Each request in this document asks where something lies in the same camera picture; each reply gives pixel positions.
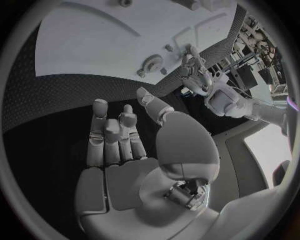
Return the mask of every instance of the perforated panel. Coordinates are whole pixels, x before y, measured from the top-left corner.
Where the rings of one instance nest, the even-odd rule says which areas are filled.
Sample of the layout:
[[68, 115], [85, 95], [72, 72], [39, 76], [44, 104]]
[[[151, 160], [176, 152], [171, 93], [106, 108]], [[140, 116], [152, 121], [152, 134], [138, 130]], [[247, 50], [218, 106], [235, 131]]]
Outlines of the perforated panel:
[[[228, 37], [201, 52], [210, 67], [230, 54], [241, 29], [246, 11], [237, 6]], [[136, 98], [136, 90], [144, 87], [163, 97], [182, 83], [176, 69], [156, 85], [117, 77], [86, 74], [59, 74], [36, 77], [35, 30], [22, 47], [10, 72], [3, 100], [4, 132], [22, 123], [52, 113], [87, 106], [96, 98], [109, 102]]]

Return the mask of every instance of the robotic arm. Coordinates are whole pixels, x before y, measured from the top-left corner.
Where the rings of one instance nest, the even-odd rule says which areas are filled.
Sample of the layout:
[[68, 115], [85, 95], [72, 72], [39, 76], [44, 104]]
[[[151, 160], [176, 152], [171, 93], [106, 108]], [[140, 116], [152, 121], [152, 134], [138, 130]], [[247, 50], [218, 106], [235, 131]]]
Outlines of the robotic arm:
[[182, 57], [181, 78], [183, 84], [196, 94], [205, 97], [205, 105], [217, 116], [232, 118], [246, 117], [253, 121], [262, 120], [278, 125], [283, 134], [287, 134], [286, 110], [273, 105], [261, 104], [251, 98], [245, 98], [227, 85], [228, 77], [219, 73], [212, 78], [202, 64], [193, 46], [188, 46]]

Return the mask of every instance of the black mesh surface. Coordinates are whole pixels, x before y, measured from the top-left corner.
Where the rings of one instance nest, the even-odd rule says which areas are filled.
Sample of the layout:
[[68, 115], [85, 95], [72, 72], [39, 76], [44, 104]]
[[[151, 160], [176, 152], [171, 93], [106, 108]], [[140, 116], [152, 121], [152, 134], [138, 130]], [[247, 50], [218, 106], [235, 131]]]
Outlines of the black mesh surface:
[[[207, 67], [231, 53], [245, 15], [246, 11], [237, 6], [227, 38], [201, 52], [201, 56], [206, 59]], [[156, 85], [87, 74], [36, 77], [37, 34], [38, 29], [31, 34], [22, 47], [10, 72], [3, 100], [3, 132], [45, 115], [90, 105], [96, 98], [109, 102], [135, 99], [139, 87], [145, 87], [154, 95], [163, 97], [182, 84], [178, 69]]]

